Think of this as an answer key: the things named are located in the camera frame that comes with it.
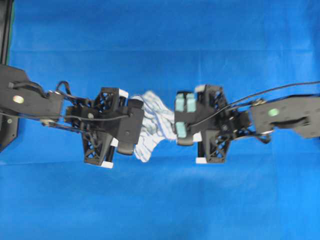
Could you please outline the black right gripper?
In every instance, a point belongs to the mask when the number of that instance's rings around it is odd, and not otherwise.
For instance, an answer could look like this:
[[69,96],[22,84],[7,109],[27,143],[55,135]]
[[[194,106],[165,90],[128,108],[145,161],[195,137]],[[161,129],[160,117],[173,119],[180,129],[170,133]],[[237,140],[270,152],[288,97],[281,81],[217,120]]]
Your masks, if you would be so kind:
[[249,114],[236,109],[228,110],[223,88],[203,84],[195,88],[197,102],[204,107],[205,120],[196,125],[201,141],[197,145],[197,164],[223,164],[233,140],[250,136]]

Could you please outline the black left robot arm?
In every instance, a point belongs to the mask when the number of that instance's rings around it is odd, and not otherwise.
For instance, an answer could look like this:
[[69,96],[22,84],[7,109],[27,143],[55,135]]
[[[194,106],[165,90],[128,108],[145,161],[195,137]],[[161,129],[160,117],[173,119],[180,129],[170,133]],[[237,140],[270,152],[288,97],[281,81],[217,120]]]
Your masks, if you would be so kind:
[[45,127],[81,134],[84,162],[113,167],[120,137],[113,133],[130,117],[125,109],[127,93],[119,88],[103,88],[94,100],[71,94],[67,81],[55,91],[45,92],[29,80],[22,69],[0,66],[0,149],[18,136],[19,120],[30,119]]

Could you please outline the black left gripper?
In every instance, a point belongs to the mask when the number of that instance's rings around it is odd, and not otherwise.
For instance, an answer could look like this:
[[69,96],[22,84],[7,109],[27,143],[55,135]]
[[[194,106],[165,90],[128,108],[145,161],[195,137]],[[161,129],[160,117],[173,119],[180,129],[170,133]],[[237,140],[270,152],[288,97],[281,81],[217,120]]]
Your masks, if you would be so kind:
[[103,87],[95,99],[68,98],[72,102],[65,111],[65,122],[81,132],[84,162],[103,168],[112,168],[118,140],[112,135],[125,106],[128,93],[120,88]]

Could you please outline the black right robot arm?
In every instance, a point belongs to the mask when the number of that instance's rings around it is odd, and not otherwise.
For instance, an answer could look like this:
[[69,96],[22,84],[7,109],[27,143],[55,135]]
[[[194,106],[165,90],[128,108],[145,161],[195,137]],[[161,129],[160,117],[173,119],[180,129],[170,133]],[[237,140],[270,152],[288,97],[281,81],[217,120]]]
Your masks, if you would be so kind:
[[292,129],[303,138],[320,135],[320,97],[296,94],[270,101],[257,99],[244,103],[228,103],[223,89],[215,85],[195,89],[195,112],[188,124],[200,133],[198,164],[223,164],[232,141],[255,138],[267,144],[275,129]]

